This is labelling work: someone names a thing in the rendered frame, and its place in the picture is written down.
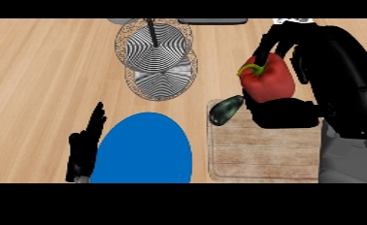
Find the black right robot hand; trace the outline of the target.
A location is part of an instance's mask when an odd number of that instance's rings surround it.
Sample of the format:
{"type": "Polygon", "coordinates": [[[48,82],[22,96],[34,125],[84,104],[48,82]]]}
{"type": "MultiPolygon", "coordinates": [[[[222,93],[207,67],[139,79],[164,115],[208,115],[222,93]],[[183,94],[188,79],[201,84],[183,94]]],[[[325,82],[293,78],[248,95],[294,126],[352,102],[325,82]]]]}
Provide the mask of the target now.
{"type": "Polygon", "coordinates": [[[253,52],[290,54],[297,80],[315,100],[285,98],[259,103],[245,98],[251,120],[266,129],[310,128],[324,119],[343,138],[367,139],[367,50],[337,26],[284,22],[270,26],[253,52]]]}

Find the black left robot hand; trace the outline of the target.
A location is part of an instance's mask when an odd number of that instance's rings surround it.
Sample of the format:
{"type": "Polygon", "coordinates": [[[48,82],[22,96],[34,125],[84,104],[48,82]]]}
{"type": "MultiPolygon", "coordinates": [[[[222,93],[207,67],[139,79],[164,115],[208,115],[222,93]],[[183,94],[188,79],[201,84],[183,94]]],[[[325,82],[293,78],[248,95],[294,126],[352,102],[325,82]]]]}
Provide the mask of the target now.
{"type": "Polygon", "coordinates": [[[66,182],[74,182],[75,177],[91,176],[105,122],[103,103],[99,102],[91,112],[85,129],[78,133],[71,133],[68,136],[66,182]]]}

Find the red bell pepper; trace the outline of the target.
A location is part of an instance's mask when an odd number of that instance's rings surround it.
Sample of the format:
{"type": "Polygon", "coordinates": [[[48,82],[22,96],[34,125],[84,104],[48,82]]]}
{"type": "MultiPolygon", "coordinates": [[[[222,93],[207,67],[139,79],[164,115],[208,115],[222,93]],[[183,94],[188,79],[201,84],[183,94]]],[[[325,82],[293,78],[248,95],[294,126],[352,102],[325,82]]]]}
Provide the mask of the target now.
{"type": "Polygon", "coordinates": [[[251,57],[238,70],[241,86],[257,103],[291,98],[296,92],[293,76],[284,59],[269,53],[262,67],[251,57]]]}

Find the pale wooden cutting board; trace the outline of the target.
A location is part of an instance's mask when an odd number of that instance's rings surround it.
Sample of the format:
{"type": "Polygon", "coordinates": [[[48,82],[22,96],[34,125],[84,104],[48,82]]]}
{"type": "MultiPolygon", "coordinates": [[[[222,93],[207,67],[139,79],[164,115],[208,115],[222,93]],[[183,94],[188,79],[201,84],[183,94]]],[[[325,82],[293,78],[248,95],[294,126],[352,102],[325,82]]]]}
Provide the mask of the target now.
{"type": "Polygon", "coordinates": [[[262,129],[241,107],[230,120],[205,123],[207,172],[217,182],[316,182],[321,126],[262,129]]]}

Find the blue oval placemat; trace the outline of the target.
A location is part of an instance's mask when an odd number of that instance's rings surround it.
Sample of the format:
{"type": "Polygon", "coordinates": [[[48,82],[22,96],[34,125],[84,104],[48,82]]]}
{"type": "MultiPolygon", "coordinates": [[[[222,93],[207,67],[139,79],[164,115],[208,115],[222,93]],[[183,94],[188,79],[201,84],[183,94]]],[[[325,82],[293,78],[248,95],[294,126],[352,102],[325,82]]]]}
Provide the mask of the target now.
{"type": "Polygon", "coordinates": [[[111,129],[97,149],[93,183],[188,183],[192,150],[165,115],[139,112],[111,129]]]}

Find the black and white speckled object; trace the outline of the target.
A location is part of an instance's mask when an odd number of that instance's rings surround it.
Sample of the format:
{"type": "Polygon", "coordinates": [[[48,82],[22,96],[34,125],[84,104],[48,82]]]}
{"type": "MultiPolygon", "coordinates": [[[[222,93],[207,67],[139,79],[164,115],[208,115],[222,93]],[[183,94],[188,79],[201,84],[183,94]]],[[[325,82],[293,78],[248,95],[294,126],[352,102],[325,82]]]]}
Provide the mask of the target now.
{"type": "Polygon", "coordinates": [[[312,18],[272,18],[273,24],[282,24],[284,22],[294,22],[300,24],[312,23],[312,18]]]}

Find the dark green avocado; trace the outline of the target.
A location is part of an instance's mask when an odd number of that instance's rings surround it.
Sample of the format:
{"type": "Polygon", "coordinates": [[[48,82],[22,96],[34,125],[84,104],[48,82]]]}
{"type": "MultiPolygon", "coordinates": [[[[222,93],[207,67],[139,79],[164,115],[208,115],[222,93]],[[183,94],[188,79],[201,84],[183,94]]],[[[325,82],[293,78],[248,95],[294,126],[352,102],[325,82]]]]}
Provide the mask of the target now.
{"type": "Polygon", "coordinates": [[[241,95],[235,95],[230,98],[222,100],[208,111],[210,123],[214,126],[222,126],[232,118],[242,104],[244,97],[241,95]]]}

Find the dark grey flat appliance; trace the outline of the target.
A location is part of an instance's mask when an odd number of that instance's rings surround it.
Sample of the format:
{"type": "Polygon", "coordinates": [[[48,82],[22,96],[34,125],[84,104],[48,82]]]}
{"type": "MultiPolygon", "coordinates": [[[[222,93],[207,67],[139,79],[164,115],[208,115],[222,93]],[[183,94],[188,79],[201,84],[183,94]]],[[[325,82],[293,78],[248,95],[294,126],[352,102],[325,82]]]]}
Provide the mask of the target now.
{"type": "Polygon", "coordinates": [[[191,25],[238,25],[245,24],[247,18],[177,18],[177,21],[191,25]]]}

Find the grey rounded object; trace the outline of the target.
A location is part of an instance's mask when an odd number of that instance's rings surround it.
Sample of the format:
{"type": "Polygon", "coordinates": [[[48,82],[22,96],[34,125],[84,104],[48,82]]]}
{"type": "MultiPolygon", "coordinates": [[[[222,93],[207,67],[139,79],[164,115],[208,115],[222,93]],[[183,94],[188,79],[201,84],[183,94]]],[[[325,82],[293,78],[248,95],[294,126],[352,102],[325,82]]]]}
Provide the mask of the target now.
{"type": "Polygon", "coordinates": [[[108,21],[112,23],[112,24],[127,24],[127,23],[131,23],[137,20],[139,18],[108,18],[108,21]]]}

